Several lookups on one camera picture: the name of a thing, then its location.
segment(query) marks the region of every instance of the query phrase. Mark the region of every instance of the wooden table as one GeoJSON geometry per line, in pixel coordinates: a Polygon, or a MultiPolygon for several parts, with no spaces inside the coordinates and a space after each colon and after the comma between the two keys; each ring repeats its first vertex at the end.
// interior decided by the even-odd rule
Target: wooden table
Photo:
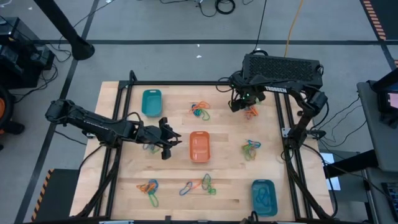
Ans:
{"type": "MultiPolygon", "coordinates": [[[[112,117],[117,87],[118,82],[102,84],[96,113],[112,117]]],[[[162,91],[162,116],[168,117],[174,131],[182,135],[183,143],[172,148],[172,157],[166,161],[160,158],[160,152],[151,154],[144,151],[141,144],[123,144],[112,219],[164,220],[166,215],[171,215],[172,220],[242,220],[252,211],[251,184],[256,179],[269,179],[277,191],[278,213],[274,217],[261,217],[261,220],[294,220],[286,166],[280,158],[282,140],[273,93],[266,93],[267,99],[256,105],[259,116],[247,120],[243,111],[230,111],[227,102],[231,93],[220,93],[215,86],[134,85],[129,112],[140,113],[145,125],[156,126],[159,118],[146,118],[141,113],[142,93],[152,88],[162,91]],[[193,103],[202,100],[211,105],[208,110],[211,116],[209,121],[188,113],[193,103]],[[192,131],[210,133],[211,159],[206,164],[195,164],[190,160],[189,135],[192,131]],[[245,139],[262,144],[254,161],[244,159],[241,146],[245,139]],[[187,181],[202,179],[206,173],[213,179],[216,195],[209,195],[200,187],[185,196],[179,195],[179,190],[187,181]],[[147,183],[149,179],[159,182],[159,189],[155,193],[159,199],[158,208],[152,207],[148,195],[136,188],[136,185],[147,183]]],[[[300,108],[293,98],[291,102],[297,122],[300,118],[296,113],[300,108]]],[[[308,139],[306,144],[317,149],[317,143],[312,139],[308,139]]],[[[97,140],[89,140],[85,156],[97,147],[97,140]]],[[[105,149],[98,151],[83,166],[70,215],[77,214],[98,188],[104,152],[105,149]]],[[[301,152],[308,189],[325,211],[332,214],[322,162],[305,147],[301,152]]],[[[299,202],[302,203],[298,188],[297,191],[299,202]]],[[[101,214],[104,214],[107,197],[106,192],[101,214]]],[[[304,217],[302,204],[300,210],[304,217]]]]}

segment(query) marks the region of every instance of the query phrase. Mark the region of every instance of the orange plastic bowl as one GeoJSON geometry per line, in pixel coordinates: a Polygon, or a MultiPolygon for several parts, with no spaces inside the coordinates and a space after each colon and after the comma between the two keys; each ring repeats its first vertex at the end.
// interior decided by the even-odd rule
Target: orange plastic bowl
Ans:
{"type": "Polygon", "coordinates": [[[192,162],[210,160],[210,135],[206,131],[194,131],[189,137],[189,154],[192,162]]]}

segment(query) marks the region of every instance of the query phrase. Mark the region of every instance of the gray floor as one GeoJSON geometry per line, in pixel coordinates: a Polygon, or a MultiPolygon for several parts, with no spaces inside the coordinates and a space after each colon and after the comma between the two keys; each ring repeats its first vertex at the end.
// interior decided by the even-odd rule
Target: gray floor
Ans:
{"type": "MultiPolygon", "coordinates": [[[[57,0],[57,3],[74,24],[90,12],[93,1],[57,0]]],[[[299,2],[268,0],[261,39],[285,40],[299,2]]],[[[99,0],[98,7],[104,4],[105,0],[99,0]]],[[[218,14],[206,18],[191,1],[163,5],[156,0],[116,0],[95,14],[88,39],[255,40],[262,6],[263,1],[260,0],[254,0],[248,6],[237,1],[236,11],[231,15],[218,14]]],[[[214,11],[213,4],[205,2],[203,10],[210,14],[214,11]]],[[[5,8],[0,8],[0,14],[19,16],[41,39],[57,40],[60,37],[33,0],[14,0],[5,8]]],[[[76,27],[80,34],[85,23],[86,21],[76,27]]],[[[376,40],[376,36],[359,0],[305,0],[292,39],[376,40]]],[[[216,80],[239,69],[244,54],[253,47],[252,44],[96,45],[96,53],[92,58],[78,62],[67,98],[88,110],[94,110],[101,82],[126,80],[130,70],[134,70],[140,80],[216,80]]],[[[259,45],[259,48],[275,56],[283,56],[284,47],[259,45]]],[[[389,50],[398,59],[398,47],[389,46],[389,50]]],[[[330,114],[335,114],[357,98],[357,82],[377,80],[391,71],[378,45],[291,45],[288,56],[319,60],[325,66],[323,91],[329,97],[330,114]]],[[[71,62],[72,60],[56,63],[58,78],[47,89],[35,92],[17,104],[14,117],[26,125],[26,131],[20,136],[0,136],[0,141],[5,145],[5,149],[0,152],[1,223],[12,223],[15,220],[49,127],[44,113],[50,101],[59,97],[71,62]]],[[[337,116],[325,126],[325,130],[329,131],[344,115],[337,116]]],[[[363,121],[361,108],[353,111],[336,128],[337,141],[341,142],[345,135],[363,121]]],[[[57,130],[85,141],[77,128],[57,127],[57,130]]],[[[372,148],[369,138],[365,126],[336,149],[367,151],[372,148]]],[[[25,221],[30,220],[47,170],[76,169],[83,154],[83,146],[58,135],[53,137],[25,221]]],[[[361,204],[341,204],[338,216],[344,220],[362,221],[366,218],[361,204]]]]}

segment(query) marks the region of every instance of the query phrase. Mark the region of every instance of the orange striped tape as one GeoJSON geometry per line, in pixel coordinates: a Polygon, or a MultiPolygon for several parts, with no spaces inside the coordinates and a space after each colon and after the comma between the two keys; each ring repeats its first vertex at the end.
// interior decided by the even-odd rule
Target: orange striped tape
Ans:
{"type": "Polygon", "coordinates": [[[377,18],[376,13],[374,12],[371,2],[363,1],[363,4],[366,8],[369,17],[372,20],[373,26],[376,28],[377,35],[379,36],[380,39],[386,40],[386,33],[384,32],[384,29],[379,22],[379,18],[377,18]]]}
{"type": "Polygon", "coordinates": [[[36,202],[36,205],[35,205],[35,209],[33,210],[32,217],[30,218],[32,220],[32,222],[34,222],[36,220],[36,216],[37,216],[37,213],[39,212],[40,204],[43,201],[45,189],[47,188],[47,184],[49,184],[49,180],[50,180],[51,174],[53,172],[54,172],[54,169],[50,169],[47,172],[47,175],[45,176],[45,180],[44,180],[44,184],[42,186],[42,190],[40,191],[40,195],[39,195],[39,198],[37,199],[37,202],[36,202]]]}

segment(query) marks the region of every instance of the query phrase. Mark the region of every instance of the blue plastic bowl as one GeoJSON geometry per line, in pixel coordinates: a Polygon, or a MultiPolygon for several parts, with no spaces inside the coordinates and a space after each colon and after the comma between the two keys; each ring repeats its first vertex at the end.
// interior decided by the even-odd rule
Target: blue plastic bowl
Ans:
{"type": "Polygon", "coordinates": [[[142,113],[148,117],[158,117],[162,114],[162,92],[160,90],[145,90],[142,95],[142,113]]]}
{"type": "Polygon", "coordinates": [[[271,217],[278,213],[275,185],[270,180],[255,180],[251,186],[254,211],[259,216],[271,217]]]}

